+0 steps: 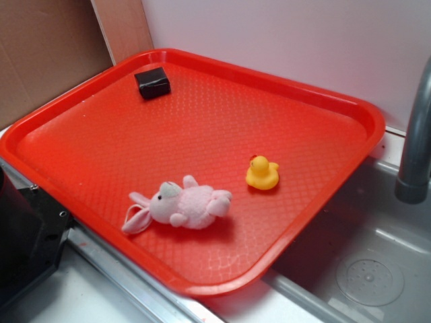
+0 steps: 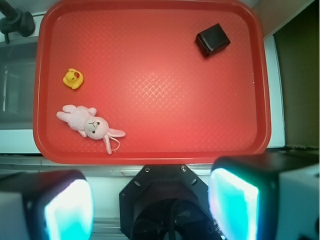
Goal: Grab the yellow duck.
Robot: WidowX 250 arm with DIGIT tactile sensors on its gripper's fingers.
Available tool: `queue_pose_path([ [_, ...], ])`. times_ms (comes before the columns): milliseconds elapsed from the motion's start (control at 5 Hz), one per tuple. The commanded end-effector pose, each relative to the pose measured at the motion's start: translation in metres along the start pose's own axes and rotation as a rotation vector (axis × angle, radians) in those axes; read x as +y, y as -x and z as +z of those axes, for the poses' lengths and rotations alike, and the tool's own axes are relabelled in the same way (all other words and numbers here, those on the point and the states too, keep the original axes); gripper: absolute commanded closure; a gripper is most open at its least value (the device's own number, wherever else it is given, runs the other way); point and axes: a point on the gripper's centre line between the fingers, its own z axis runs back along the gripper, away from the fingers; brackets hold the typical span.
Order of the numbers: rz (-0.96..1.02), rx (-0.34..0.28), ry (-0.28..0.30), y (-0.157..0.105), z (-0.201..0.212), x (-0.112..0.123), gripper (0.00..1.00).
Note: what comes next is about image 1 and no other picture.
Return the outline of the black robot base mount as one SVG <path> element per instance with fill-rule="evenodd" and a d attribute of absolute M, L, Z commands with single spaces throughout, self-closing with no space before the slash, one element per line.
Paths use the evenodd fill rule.
<path fill-rule="evenodd" d="M 16 188 L 1 170 L 1 309 L 59 267 L 69 210 L 41 188 Z"/>

